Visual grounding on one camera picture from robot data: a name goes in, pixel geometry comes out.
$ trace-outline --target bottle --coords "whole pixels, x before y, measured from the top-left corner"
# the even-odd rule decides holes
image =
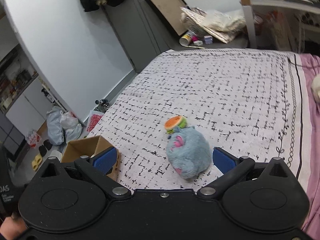
[[[180,39],[179,39],[179,43],[182,46],[188,46],[191,41],[192,41],[192,37],[195,36],[195,33],[191,30],[188,30]]]

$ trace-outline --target floor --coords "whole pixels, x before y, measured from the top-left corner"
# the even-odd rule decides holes
[[[114,104],[116,101],[117,97],[122,93],[122,91],[133,81],[133,79],[137,76],[137,74],[121,89],[121,91],[110,101],[110,104]],[[88,133],[86,132],[85,128],[82,129],[82,133],[79,137],[79,139],[84,138]],[[21,165],[19,168],[14,172],[12,175],[12,182],[15,185],[23,185],[28,183],[33,176],[36,174],[36,171],[32,169],[31,162],[34,160],[35,156],[39,154],[39,146],[43,144],[43,141],[48,139],[47,133],[43,133],[41,141],[38,143],[35,149],[30,149],[26,156],[24,157]],[[43,157],[42,163],[50,156],[51,152],[53,150],[57,150],[61,153],[64,153],[64,150],[66,148],[67,144],[63,143],[61,146],[53,146],[50,151],[46,153],[46,155]]]

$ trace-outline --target small box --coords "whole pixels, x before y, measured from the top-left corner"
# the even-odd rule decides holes
[[[211,35],[206,35],[206,36],[204,36],[203,37],[204,38],[204,43],[205,44],[212,44],[213,43],[213,38],[212,38],[212,36]]]
[[[74,140],[68,142],[67,148],[62,156],[62,163],[70,163],[80,158],[83,155],[87,156],[95,156],[100,152],[108,149],[109,147],[114,147],[110,142],[108,142],[102,136],[94,136],[80,140]],[[111,171],[109,171],[106,175],[113,179],[117,180],[119,164],[120,164],[120,153],[118,149],[117,151],[117,160],[116,164],[113,165]]]

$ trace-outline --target hamburger plush toy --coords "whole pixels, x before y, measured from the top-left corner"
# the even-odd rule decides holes
[[[170,118],[164,124],[164,128],[167,130],[167,133],[173,133],[173,129],[176,127],[185,128],[186,126],[187,126],[187,120],[182,115],[178,115],[173,118]]]

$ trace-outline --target bed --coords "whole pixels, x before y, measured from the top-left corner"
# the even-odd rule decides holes
[[[221,176],[212,164],[184,180],[169,164],[164,123],[187,118],[208,140],[257,162],[279,156],[311,202],[304,230],[319,238],[320,117],[310,84],[317,58],[292,52],[204,49],[156,57],[117,98],[89,136],[121,152],[118,182],[135,188],[193,188]]]

